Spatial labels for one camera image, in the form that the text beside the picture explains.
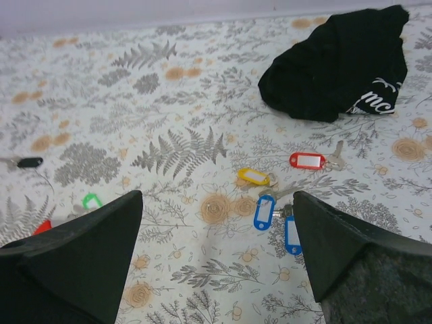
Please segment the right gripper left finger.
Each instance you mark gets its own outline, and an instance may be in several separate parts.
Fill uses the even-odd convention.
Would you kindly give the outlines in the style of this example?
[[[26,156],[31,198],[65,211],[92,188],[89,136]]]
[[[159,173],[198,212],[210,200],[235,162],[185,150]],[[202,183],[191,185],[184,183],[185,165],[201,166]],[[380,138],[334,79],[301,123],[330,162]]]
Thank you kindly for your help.
[[[114,323],[142,193],[1,247],[2,323]]]

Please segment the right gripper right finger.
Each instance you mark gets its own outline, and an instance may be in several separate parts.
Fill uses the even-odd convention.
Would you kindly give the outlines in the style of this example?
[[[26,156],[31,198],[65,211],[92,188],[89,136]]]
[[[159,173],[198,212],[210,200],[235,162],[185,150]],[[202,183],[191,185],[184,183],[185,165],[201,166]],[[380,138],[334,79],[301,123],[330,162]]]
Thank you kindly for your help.
[[[294,193],[294,221],[326,323],[430,323],[431,245]]]

